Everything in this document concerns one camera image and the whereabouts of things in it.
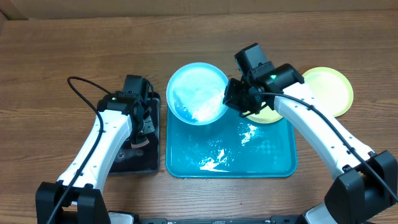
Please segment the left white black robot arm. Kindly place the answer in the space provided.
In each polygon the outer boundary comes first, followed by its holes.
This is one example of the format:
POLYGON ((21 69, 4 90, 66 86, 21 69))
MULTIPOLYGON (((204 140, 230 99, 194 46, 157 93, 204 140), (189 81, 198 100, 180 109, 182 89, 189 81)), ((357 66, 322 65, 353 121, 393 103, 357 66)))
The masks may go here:
POLYGON ((109 174, 159 168, 160 97, 115 93, 98 103, 95 123, 68 169, 36 191, 38 223, 139 223, 137 215, 106 208, 109 174))

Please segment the pink sponge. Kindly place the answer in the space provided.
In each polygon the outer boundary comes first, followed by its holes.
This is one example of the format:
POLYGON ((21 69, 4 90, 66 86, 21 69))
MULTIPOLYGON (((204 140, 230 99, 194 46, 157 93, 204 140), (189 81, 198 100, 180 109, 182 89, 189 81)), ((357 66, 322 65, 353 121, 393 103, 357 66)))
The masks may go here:
POLYGON ((131 144, 131 148, 132 149, 136 149, 136 148, 140 148, 140 147, 144 147, 144 146, 146 146, 146 145, 148 145, 149 144, 149 140, 147 139, 146 141, 144 141, 144 142, 141 142, 141 143, 137 143, 137 144, 131 144))

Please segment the light blue plate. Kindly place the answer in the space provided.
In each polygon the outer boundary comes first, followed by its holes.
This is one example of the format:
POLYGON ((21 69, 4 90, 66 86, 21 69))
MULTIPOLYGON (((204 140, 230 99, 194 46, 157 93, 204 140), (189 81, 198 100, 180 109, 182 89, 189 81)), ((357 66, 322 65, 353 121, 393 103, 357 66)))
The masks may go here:
POLYGON ((201 126, 220 119, 228 78, 219 68, 205 62, 189 63, 170 78, 166 99, 171 112, 187 124, 201 126))

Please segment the yellow plate with blue stain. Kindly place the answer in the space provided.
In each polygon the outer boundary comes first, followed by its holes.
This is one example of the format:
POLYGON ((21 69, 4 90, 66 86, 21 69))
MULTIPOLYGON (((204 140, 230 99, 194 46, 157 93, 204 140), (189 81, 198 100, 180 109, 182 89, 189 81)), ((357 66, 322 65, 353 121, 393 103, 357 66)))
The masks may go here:
POLYGON ((353 104, 354 92, 349 80, 339 71, 315 67, 303 74, 315 98, 334 117, 345 114, 353 104))

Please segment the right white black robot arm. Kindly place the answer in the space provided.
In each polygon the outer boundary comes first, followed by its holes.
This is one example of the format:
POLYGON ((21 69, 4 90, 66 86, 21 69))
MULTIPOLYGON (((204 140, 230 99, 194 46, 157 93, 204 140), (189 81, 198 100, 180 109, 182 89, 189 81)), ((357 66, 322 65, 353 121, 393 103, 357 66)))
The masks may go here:
POLYGON ((240 117, 270 106, 291 122, 327 166, 333 184, 323 202, 304 212, 298 223, 368 223, 397 203, 397 160, 375 153, 348 132, 316 101, 290 64, 262 64, 240 80, 230 79, 224 105, 240 117))

